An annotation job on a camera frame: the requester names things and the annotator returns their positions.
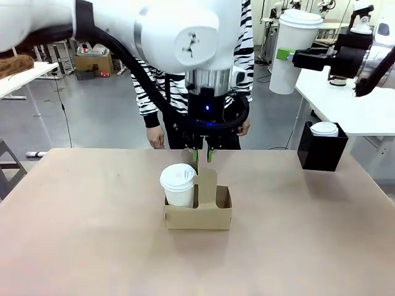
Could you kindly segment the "black lid holder box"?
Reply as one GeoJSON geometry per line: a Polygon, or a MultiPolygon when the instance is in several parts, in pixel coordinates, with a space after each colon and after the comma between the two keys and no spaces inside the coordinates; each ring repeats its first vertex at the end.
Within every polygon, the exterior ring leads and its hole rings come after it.
{"type": "Polygon", "coordinates": [[[338,123],[337,137],[314,136],[311,121],[305,122],[297,148],[297,156],[304,170],[336,171],[340,158],[346,148],[348,136],[338,123]]]}

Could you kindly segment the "white plastic cup lid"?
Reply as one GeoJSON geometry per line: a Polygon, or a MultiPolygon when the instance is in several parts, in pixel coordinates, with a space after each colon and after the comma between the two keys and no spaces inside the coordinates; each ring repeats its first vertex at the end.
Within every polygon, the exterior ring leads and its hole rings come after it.
{"type": "Polygon", "coordinates": [[[186,163],[176,163],[163,169],[160,184],[164,189],[184,190],[194,184],[195,169],[186,163]]]}
{"type": "Polygon", "coordinates": [[[287,9],[280,16],[279,23],[293,28],[319,29],[323,19],[318,14],[298,9],[287,9]]]}

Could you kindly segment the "brown cardboard cup carrier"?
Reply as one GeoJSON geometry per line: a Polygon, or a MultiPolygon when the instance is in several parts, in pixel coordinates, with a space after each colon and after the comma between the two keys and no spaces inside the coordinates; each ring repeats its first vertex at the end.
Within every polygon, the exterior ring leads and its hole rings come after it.
{"type": "Polygon", "coordinates": [[[164,199],[167,229],[229,230],[232,200],[229,188],[217,184],[217,172],[201,167],[194,177],[192,208],[175,207],[164,199]]]}

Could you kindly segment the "brown fur piece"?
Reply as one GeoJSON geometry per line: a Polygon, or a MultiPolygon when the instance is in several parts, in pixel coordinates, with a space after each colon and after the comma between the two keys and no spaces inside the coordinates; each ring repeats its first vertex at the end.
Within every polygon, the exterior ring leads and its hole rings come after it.
{"type": "Polygon", "coordinates": [[[32,69],[34,62],[34,59],[29,55],[17,55],[7,59],[0,59],[0,79],[32,69]]]}

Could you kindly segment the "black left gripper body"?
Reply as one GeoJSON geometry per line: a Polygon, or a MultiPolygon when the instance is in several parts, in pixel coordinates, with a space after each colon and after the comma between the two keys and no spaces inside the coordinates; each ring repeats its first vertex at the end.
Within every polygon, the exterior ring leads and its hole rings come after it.
{"type": "Polygon", "coordinates": [[[216,96],[214,89],[202,88],[199,94],[188,89],[186,127],[200,136],[218,135],[218,126],[224,123],[224,108],[225,96],[216,96]]]}

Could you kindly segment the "person torso zebra jacket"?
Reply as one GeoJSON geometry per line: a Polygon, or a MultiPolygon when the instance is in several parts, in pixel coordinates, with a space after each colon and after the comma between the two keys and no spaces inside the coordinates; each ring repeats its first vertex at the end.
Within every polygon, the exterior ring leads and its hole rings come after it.
{"type": "MultiPolygon", "coordinates": [[[[240,18],[240,33],[241,26],[252,25],[252,9],[251,0],[241,0],[241,18],[240,18]]],[[[188,111],[188,91],[185,87],[185,76],[166,74],[165,86],[164,86],[164,97],[167,102],[170,103],[176,110],[182,114],[187,114],[188,111]]],[[[168,140],[168,144],[171,149],[184,149],[185,144],[183,140],[183,133],[174,127],[172,120],[166,115],[163,115],[164,122],[164,135],[165,140],[168,140]]],[[[239,136],[236,133],[227,134],[223,137],[222,149],[225,150],[240,150],[239,136]]]]}

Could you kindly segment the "brown cardboard box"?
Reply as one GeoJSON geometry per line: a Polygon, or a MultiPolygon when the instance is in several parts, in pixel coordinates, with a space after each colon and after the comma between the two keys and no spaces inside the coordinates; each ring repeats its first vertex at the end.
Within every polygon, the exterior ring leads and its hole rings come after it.
{"type": "Polygon", "coordinates": [[[112,57],[109,53],[100,56],[79,56],[73,57],[76,70],[87,71],[92,70],[94,76],[109,76],[115,73],[112,57]]]}

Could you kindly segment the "white side table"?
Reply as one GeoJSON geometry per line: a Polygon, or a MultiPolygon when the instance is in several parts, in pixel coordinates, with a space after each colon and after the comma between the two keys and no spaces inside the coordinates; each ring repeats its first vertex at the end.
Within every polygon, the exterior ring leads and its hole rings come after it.
{"type": "MultiPolygon", "coordinates": [[[[375,88],[357,97],[354,81],[333,86],[327,81],[329,68],[322,72],[301,70],[296,90],[322,121],[339,123],[349,136],[395,137],[395,90],[375,88]]],[[[395,147],[395,139],[390,140],[395,147]]]]}

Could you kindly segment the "stack of white cup lids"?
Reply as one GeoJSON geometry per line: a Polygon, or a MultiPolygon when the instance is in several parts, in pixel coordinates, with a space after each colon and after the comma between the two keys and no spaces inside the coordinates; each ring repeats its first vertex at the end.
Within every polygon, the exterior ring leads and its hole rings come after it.
{"type": "Polygon", "coordinates": [[[339,129],[335,123],[321,121],[310,127],[314,136],[337,137],[339,129]]]}

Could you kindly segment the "white paper cup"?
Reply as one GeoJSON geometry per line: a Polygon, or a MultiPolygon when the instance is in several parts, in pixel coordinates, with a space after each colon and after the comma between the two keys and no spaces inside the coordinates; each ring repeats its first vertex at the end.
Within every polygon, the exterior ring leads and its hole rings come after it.
{"type": "Polygon", "coordinates": [[[194,202],[194,184],[187,184],[181,188],[166,187],[165,198],[168,205],[192,208],[194,202]]]}
{"type": "Polygon", "coordinates": [[[275,53],[273,54],[272,75],[269,89],[276,94],[288,95],[294,91],[300,68],[292,61],[277,58],[279,49],[287,51],[305,50],[311,47],[318,28],[294,28],[280,24],[275,53]]]}

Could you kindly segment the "person's right hand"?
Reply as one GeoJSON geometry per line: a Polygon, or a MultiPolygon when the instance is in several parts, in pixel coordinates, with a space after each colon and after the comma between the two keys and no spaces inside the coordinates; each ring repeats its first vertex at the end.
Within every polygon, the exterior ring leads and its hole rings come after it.
{"type": "Polygon", "coordinates": [[[165,149],[165,135],[160,125],[146,128],[146,136],[153,149],[165,149]]]}

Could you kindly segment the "black table leg post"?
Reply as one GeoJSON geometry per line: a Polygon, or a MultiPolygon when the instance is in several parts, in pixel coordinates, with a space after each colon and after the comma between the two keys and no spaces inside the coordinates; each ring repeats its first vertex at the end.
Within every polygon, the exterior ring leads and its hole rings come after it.
{"type": "Polygon", "coordinates": [[[62,65],[62,60],[61,60],[61,57],[60,57],[60,54],[59,54],[58,47],[57,47],[57,45],[54,44],[52,46],[52,48],[54,50],[54,53],[55,53],[55,56],[56,56],[56,59],[57,59],[57,63],[59,64],[60,72],[61,72],[62,76],[65,76],[65,70],[64,70],[64,66],[62,65]]]}

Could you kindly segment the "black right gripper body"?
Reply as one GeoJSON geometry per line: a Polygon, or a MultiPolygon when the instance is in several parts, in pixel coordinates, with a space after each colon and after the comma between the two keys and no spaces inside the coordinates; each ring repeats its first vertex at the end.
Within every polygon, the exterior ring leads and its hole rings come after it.
{"type": "Polygon", "coordinates": [[[370,46],[371,35],[351,31],[341,33],[335,42],[336,54],[330,65],[330,75],[354,78],[370,46]]]}

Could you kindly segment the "grey metal frame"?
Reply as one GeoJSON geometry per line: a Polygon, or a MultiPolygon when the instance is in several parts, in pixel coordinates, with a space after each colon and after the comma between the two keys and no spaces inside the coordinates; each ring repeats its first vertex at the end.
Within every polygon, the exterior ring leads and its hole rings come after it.
{"type": "Polygon", "coordinates": [[[13,162],[0,162],[0,201],[3,201],[13,188],[27,175],[26,169],[20,163],[6,142],[0,138],[0,157],[9,154],[13,162]]]}

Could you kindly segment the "white table with brown fur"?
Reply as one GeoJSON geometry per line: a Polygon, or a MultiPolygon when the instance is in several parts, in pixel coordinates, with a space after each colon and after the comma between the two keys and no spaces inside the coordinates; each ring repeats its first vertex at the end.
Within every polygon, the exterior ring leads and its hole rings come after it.
{"type": "Polygon", "coordinates": [[[22,86],[27,85],[29,82],[51,72],[58,66],[59,64],[57,62],[51,64],[48,62],[35,62],[32,69],[0,79],[0,100],[20,89],[22,86]]]}

